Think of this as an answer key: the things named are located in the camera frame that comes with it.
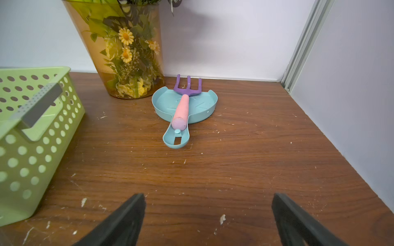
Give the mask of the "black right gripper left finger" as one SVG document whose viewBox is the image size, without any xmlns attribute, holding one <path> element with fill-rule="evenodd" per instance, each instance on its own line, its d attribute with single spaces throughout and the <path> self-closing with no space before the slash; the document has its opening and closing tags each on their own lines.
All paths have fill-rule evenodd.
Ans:
<svg viewBox="0 0 394 246">
<path fill-rule="evenodd" d="M 75 245 L 135 246 L 143 225 L 145 209 L 144 194 L 134 194 Z"/>
</svg>

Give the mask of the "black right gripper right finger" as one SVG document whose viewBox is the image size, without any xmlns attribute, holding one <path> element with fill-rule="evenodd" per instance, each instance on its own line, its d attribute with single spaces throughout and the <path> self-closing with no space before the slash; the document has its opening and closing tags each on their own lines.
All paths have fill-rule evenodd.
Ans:
<svg viewBox="0 0 394 246">
<path fill-rule="evenodd" d="M 271 207 L 283 246 L 347 245 L 286 194 L 275 193 Z"/>
</svg>

